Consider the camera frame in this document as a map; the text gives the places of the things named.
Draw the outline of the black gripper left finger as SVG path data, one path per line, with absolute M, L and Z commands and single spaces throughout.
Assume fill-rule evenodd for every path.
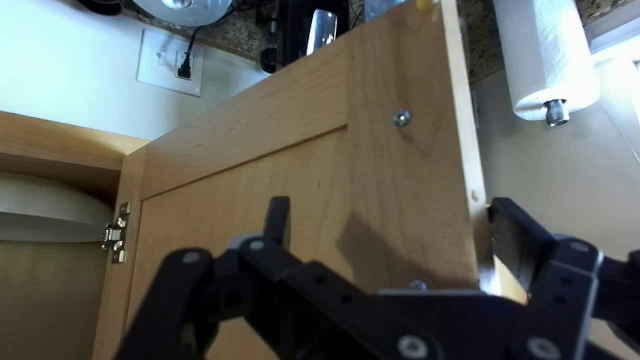
M 244 319 L 279 360 L 441 360 L 441 345 L 391 303 L 283 247 L 289 199 L 267 203 L 263 230 L 222 256 L 169 251 L 115 360 L 203 360 L 219 324 Z

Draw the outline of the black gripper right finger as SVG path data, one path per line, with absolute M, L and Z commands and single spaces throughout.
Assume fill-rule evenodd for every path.
M 623 259 L 575 235 L 552 233 L 510 198 L 487 206 L 495 257 L 525 290 L 508 354 L 514 360 L 614 360 L 590 340 L 601 319 L 640 348 L 640 249 Z

